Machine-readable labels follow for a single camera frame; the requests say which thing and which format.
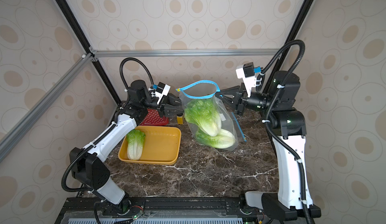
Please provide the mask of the chinese cabbage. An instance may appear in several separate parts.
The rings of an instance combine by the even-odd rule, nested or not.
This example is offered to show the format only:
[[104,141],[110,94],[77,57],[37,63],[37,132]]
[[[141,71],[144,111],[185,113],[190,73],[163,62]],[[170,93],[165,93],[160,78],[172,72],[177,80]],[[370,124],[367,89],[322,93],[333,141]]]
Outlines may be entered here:
[[126,135],[127,155],[130,160],[141,158],[145,137],[145,133],[140,130],[132,130]]
[[220,132],[222,120],[212,98],[193,99],[184,111],[186,121],[195,124],[204,133],[214,137]]
[[221,129],[220,132],[214,137],[198,129],[196,131],[195,138],[196,138],[196,141],[199,142],[200,144],[217,148],[217,149],[230,148],[235,144],[235,141],[236,141],[234,135],[231,132],[224,129]]

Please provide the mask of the clear zipper bag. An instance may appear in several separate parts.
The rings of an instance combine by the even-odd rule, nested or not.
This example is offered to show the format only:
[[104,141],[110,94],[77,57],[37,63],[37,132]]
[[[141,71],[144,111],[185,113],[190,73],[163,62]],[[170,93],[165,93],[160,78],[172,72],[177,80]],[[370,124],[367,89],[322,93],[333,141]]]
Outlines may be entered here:
[[194,139],[201,145],[235,150],[244,137],[234,114],[230,114],[223,101],[215,96],[220,92],[217,83],[199,80],[177,88]]

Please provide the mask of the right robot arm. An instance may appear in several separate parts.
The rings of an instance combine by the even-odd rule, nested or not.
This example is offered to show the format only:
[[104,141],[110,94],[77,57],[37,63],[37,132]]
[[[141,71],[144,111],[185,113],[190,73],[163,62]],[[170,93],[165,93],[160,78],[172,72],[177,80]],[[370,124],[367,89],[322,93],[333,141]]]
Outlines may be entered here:
[[[287,71],[274,74],[267,93],[252,91],[262,86],[269,68],[294,45],[299,47],[299,52],[292,66]],[[307,183],[304,161],[307,133],[305,118],[293,107],[300,88],[300,78],[294,74],[294,70],[301,62],[305,50],[302,40],[290,41],[276,52],[265,68],[255,67],[253,63],[238,67],[236,74],[243,80],[242,84],[215,94],[238,115],[242,115],[246,109],[261,112],[261,122],[272,137],[276,152],[279,190],[277,193],[247,191],[245,202],[280,223],[301,217],[306,223],[312,224],[315,218],[321,217],[321,209],[313,203]]]

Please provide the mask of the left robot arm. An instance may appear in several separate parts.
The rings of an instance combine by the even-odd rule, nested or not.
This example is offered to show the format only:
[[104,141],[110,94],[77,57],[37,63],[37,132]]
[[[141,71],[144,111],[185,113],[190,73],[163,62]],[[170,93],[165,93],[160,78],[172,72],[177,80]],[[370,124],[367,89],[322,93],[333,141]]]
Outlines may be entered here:
[[138,63],[148,77],[152,77],[149,69],[139,59],[127,57],[122,60],[119,74],[125,86],[127,100],[116,111],[110,126],[95,140],[82,149],[72,149],[69,155],[70,165],[61,179],[64,191],[89,191],[119,209],[127,203],[128,195],[110,177],[110,171],[104,164],[108,155],[130,131],[143,122],[149,109],[157,110],[161,117],[181,116],[184,112],[181,100],[169,92],[170,87],[167,84],[155,84],[153,79],[150,79],[150,87],[143,80],[127,84],[123,67],[129,61]]

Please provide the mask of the yellow spice bottle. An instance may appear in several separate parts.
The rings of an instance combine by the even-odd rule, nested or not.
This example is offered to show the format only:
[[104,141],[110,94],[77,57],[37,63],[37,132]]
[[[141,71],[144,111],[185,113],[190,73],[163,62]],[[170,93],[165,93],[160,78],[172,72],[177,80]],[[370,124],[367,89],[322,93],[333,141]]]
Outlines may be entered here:
[[177,115],[177,123],[179,125],[182,125],[184,123],[184,115],[183,114]]

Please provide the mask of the red silver toaster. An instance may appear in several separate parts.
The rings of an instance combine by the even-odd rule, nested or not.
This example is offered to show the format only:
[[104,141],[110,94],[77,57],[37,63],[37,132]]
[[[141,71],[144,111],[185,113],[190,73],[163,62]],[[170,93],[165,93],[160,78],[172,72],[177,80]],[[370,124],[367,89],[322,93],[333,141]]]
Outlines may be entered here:
[[168,123],[169,118],[161,117],[155,109],[148,109],[148,114],[140,126],[166,126]]

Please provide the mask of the yellow tray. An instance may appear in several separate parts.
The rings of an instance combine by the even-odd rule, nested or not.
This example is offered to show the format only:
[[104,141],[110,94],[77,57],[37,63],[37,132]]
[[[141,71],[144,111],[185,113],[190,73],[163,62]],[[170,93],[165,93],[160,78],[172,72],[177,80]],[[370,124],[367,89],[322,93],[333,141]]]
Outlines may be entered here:
[[141,158],[131,160],[127,155],[128,141],[123,139],[118,158],[127,163],[173,165],[176,163],[181,144],[181,131],[175,127],[138,126],[145,134]]

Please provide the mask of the horizontal aluminium rail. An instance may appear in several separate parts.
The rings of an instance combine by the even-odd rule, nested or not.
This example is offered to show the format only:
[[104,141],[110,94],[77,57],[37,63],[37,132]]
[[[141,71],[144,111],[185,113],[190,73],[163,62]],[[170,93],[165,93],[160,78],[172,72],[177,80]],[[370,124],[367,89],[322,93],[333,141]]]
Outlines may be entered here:
[[278,49],[202,49],[202,50],[94,50],[97,58],[106,57],[216,57],[216,56],[271,56]]

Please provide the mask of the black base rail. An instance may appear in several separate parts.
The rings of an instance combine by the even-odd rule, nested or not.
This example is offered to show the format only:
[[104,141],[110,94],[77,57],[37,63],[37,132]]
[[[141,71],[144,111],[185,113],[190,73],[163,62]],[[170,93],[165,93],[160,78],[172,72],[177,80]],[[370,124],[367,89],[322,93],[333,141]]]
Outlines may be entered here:
[[130,197],[114,205],[96,197],[68,198],[57,224],[305,224],[302,208],[268,195],[264,208],[239,197]]

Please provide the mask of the left diagonal aluminium rail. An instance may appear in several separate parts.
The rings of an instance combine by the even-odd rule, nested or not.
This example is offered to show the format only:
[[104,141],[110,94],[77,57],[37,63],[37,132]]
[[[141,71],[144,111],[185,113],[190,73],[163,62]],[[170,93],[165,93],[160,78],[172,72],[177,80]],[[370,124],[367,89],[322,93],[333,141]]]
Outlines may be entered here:
[[1,161],[20,142],[25,134],[34,126],[48,108],[59,98],[83,68],[91,62],[92,54],[88,53],[72,66],[72,68],[27,112],[27,114],[1,140]]

